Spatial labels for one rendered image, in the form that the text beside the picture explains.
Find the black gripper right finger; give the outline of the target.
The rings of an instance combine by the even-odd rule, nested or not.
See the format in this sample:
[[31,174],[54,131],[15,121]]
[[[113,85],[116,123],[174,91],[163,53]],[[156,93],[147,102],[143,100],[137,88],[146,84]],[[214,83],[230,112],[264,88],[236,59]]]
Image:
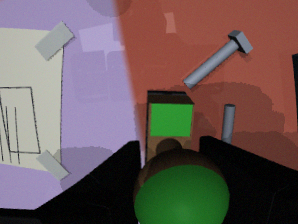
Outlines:
[[200,137],[200,153],[225,176],[230,198],[222,224],[298,224],[298,171],[213,136]]

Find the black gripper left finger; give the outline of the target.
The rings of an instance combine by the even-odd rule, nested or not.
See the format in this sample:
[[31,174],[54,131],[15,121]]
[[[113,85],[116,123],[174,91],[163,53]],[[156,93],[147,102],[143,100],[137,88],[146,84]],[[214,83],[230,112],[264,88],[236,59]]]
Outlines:
[[138,224],[132,193],[140,171],[140,140],[130,140],[39,208],[0,208],[0,224]]

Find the white card taped down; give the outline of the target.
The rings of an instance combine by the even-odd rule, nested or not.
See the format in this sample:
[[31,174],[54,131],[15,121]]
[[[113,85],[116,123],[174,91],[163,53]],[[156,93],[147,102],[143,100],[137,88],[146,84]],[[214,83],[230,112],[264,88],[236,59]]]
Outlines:
[[0,164],[41,169],[57,181],[61,165],[63,20],[51,31],[0,28]]

